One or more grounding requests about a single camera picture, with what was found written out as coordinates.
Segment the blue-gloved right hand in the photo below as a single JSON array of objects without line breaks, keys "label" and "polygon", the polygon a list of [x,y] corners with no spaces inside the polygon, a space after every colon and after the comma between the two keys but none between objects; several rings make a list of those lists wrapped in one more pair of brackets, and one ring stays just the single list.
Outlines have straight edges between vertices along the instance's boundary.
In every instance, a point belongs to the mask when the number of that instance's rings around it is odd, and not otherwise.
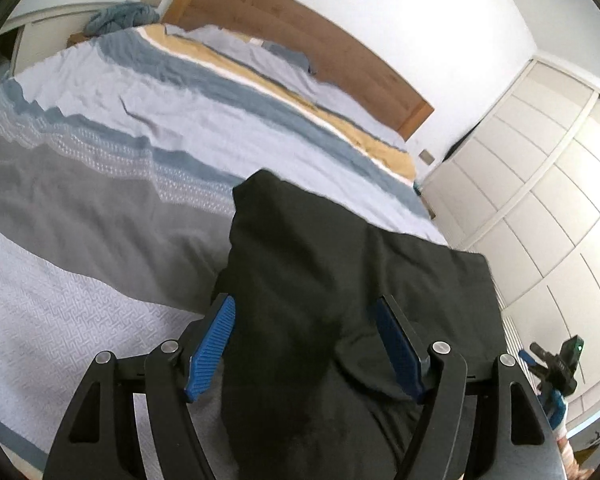
[{"label": "blue-gloved right hand", "polygon": [[557,439],[565,437],[567,434],[568,404],[564,396],[555,388],[546,386],[539,395],[539,401],[555,437]]}]

